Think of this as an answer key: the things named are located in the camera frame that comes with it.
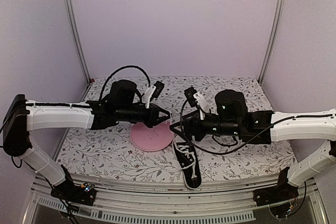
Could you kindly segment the black white canvas sneaker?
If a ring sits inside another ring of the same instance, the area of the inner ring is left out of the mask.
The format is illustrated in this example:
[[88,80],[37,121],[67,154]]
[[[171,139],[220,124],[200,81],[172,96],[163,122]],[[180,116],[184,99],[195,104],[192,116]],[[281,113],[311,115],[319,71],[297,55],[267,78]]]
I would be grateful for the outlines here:
[[190,190],[198,189],[201,186],[202,177],[195,146],[174,133],[173,150],[180,164],[185,186]]

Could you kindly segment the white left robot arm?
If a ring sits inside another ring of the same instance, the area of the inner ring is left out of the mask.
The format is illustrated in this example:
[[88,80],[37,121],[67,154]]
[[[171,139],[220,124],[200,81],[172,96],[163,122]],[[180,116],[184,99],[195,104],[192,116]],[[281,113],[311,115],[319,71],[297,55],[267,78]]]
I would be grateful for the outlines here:
[[44,152],[31,138],[33,131],[46,129],[105,130],[120,122],[143,123],[152,128],[170,118],[167,110],[152,103],[164,88],[161,81],[141,94],[129,80],[115,81],[110,92],[97,101],[80,103],[47,103],[27,100],[18,94],[3,120],[4,152],[18,157],[44,176],[67,200],[78,195],[68,171]]

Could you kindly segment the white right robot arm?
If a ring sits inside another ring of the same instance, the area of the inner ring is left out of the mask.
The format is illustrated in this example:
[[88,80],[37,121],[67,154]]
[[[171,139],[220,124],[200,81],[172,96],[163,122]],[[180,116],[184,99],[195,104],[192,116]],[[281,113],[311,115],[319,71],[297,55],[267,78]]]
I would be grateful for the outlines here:
[[249,112],[244,94],[223,90],[215,95],[217,112],[210,112],[203,96],[194,88],[184,91],[185,104],[197,110],[180,114],[170,129],[189,145],[206,135],[232,136],[241,140],[240,150],[248,144],[271,144],[282,141],[323,140],[323,144],[298,164],[280,171],[271,196],[284,200],[307,179],[335,164],[335,109],[310,113],[283,113],[272,110]]

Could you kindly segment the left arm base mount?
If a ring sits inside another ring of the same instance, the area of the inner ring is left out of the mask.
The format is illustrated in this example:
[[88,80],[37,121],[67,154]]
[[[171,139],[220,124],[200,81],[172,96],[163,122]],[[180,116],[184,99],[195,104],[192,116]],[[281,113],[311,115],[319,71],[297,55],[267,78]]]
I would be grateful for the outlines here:
[[53,186],[50,194],[64,201],[93,206],[97,191],[92,184],[84,183],[78,186],[73,182],[65,181],[58,186]]

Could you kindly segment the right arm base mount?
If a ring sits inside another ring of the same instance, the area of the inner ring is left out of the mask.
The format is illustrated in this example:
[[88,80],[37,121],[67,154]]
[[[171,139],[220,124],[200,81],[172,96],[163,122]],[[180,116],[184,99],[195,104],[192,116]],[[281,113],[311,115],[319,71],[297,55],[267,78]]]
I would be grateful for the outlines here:
[[285,184],[272,186],[253,191],[253,200],[257,206],[274,204],[277,202],[293,199],[299,196],[298,188]]

